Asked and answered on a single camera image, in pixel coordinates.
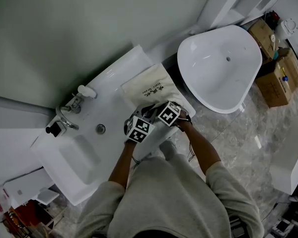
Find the faucet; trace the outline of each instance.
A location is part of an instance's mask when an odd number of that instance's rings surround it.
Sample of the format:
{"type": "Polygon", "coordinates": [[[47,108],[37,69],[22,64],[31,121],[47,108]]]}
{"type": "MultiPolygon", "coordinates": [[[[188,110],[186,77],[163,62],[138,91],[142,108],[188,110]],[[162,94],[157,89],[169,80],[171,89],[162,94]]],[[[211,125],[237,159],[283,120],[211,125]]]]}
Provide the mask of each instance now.
{"type": "Polygon", "coordinates": [[[79,96],[75,96],[73,103],[70,105],[66,105],[66,106],[61,106],[58,105],[55,109],[56,114],[60,117],[61,122],[71,128],[71,129],[75,129],[78,130],[79,126],[75,123],[72,123],[70,120],[68,120],[65,115],[62,113],[62,110],[67,111],[67,112],[72,112],[74,114],[78,114],[81,110],[80,107],[80,103],[82,103],[84,100],[82,98],[80,98],[79,96]]]}

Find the marker cube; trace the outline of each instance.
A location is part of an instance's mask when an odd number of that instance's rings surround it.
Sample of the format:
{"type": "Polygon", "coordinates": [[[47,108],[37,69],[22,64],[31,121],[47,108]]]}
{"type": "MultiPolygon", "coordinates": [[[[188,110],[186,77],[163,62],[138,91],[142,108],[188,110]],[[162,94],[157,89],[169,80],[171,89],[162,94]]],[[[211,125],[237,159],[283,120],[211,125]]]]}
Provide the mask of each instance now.
{"type": "Polygon", "coordinates": [[[168,102],[167,106],[158,115],[158,118],[169,127],[179,117],[181,108],[174,105],[172,102],[168,102]]]}
{"type": "Polygon", "coordinates": [[[155,128],[151,123],[133,116],[127,122],[127,137],[135,142],[141,143],[155,128]]]}

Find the sleeve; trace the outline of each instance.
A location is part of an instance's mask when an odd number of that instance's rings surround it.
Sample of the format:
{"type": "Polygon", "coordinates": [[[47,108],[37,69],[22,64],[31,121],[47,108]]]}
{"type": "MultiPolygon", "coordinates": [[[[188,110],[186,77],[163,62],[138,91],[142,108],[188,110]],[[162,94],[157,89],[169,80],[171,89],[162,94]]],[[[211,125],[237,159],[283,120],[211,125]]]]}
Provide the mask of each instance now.
{"type": "Polygon", "coordinates": [[[77,223],[76,238],[106,235],[125,189],[113,181],[102,183],[86,203],[77,223]]]}
{"type": "Polygon", "coordinates": [[[229,217],[239,217],[246,224],[250,238],[264,236],[258,207],[246,189],[229,173],[222,162],[214,163],[206,171],[206,183],[222,202],[229,217]]]}

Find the white cabinet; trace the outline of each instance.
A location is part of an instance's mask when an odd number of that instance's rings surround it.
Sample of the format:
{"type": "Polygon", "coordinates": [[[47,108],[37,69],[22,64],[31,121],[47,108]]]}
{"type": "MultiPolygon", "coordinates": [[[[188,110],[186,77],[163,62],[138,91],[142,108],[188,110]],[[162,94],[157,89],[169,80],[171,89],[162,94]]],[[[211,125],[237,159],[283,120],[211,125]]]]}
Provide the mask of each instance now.
{"type": "Polygon", "coordinates": [[[291,195],[298,185],[298,117],[292,118],[286,138],[272,160],[274,188],[291,195]]]}
{"type": "Polygon", "coordinates": [[[39,169],[20,178],[7,181],[3,187],[9,195],[11,206],[16,209],[54,184],[45,169],[39,169]]]}

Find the bottle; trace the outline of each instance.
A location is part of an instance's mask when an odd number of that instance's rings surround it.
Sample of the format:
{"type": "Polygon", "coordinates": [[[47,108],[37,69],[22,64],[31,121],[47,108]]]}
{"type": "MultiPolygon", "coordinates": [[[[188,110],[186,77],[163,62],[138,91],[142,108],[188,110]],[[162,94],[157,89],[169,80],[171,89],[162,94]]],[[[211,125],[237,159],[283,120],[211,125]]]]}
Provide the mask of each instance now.
{"type": "Polygon", "coordinates": [[[82,94],[85,97],[91,97],[92,99],[95,99],[97,96],[95,91],[89,88],[88,86],[80,85],[77,90],[80,94],[82,94]]]}

